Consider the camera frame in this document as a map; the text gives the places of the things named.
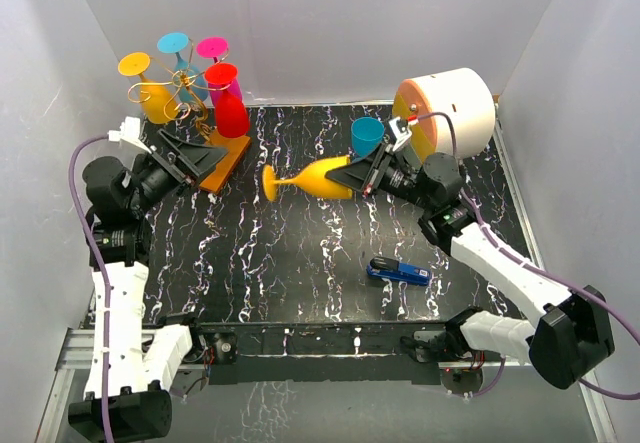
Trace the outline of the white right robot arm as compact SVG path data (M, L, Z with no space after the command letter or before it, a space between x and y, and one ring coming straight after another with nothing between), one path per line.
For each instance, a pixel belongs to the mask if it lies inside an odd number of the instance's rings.
M384 147L327 171L328 180L361 193L384 191L422 209L428 242L493 284L521 312L519 319L466 310L447 324L447 351L466 360L488 350L531 364L566 389L615 351L609 314L591 286L569 289L524 259L481 222L461 194L457 159L426 158L413 171Z

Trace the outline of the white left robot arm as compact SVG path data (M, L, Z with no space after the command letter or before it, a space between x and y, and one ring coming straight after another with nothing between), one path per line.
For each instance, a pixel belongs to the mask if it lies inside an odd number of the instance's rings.
M106 138L139 152L132 167L114 156L85 166L87 210L79 200L76 165L69 165L70 192L90 250L95 333L84 395L70 404L68 422L89 442L142 442L168 434L174 378L183 360L197 361L207 346L186 315L164 323L150 343L143 341L152 233L147 214L170 194L198 185L227 151L188 143L166 131L160 133L164 152L122 130Z

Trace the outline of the yellow wine glass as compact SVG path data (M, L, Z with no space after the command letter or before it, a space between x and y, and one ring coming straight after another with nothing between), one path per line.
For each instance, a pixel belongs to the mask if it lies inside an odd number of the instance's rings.
M262 171L262 184L266 198L275 202L278 188L283 185L293 185L311 196L323 199L350 199L353 190L333 182L326 174L336 168L347 165L350 162L348 155L319 159L307 165L295 177L289 179L277 179L274 168L265 165Z

